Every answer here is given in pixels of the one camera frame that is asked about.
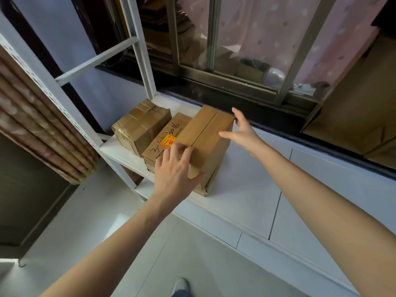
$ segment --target finger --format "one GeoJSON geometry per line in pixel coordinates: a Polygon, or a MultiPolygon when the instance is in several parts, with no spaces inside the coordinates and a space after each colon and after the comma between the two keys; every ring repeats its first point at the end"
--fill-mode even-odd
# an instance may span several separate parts
{"type": "Polygon", "coordinates": [[[189,179],[189,183],[192,187],[192,189],[195,189],[195,187],[201,182],[203,177],[205,176],[205,173],[200,171],[197,176],[195,176],[193,179],[189,179]]]}
{"type": "Polygon", "coordinates": [[[179,151],[184,148],[184,145],[181,143],[173,143],[170,147],[171,149],[171,158],[175,160],[179,160],[179,151]]]}
{"type": "Polygon", "coordinates": [[[195,147],[191,146],[184,150],[181,160],[187,164],[190,163],[191,153],[194,151],[195,147]]]}
{"type": "Polygon", "coordinates": [[[238,119],[237,124],[239,127],[250,126],[248,120],[245,118],[245,115],[240,110],[233,107],[232,112],[235,114],[235,117],[238,119]]]}
{"type": "Polygon", "coordinates": [[[224,139],[235,139],[235,132],[232,131],[219,131],[219,135],[224,139]]]}
{"type": "Polygon", "coordinates": [[[155,160],[155,170],[157,170],[158,168],[161,167],[161,165],[162,165],[162,159],[163,159],[163,157],[161,156],[161,157],[158,157],[158,158],[155,160]]]}
{"type": "Polygon", "coordinates": [[[167,163],[171,157],[171,148],[166,148],[162,157],[162,163],[167,163]]]}

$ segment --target right hand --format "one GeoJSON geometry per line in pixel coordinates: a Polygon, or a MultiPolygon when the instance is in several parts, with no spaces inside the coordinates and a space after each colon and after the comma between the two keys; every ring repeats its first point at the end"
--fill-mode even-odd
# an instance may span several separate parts
{"type": "Polygon", "coordinates": [[[250,155],[257,158],[257,153],[263,146],[267,146],[267,144],[260,139],[240,110],[233,107],[232,112],[235,114],[239,131],[220,131],[219,135],[225,139],[231,139],[249,151],[250,155]]]}

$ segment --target brown curtain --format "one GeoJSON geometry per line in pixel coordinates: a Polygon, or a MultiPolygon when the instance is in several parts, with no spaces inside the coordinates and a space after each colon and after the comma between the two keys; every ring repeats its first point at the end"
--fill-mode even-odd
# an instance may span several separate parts
{"type": "Polygon", "coordinates": [[[72,184],[94,168],[98,154],[0,46],[0,132],[72,184]]]}

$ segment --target shoe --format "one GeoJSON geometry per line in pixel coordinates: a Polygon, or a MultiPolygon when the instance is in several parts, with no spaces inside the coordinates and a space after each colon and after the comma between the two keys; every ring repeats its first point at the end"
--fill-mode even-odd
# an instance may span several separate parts
{"type": "Polygon", "coordinates": [[[172,295],[178,290],[185,291],[187,293],[186,295],[190,294],[190,287],[187,279],[179,278],[178,280],[176,280],[172,290],[172,295]]]}

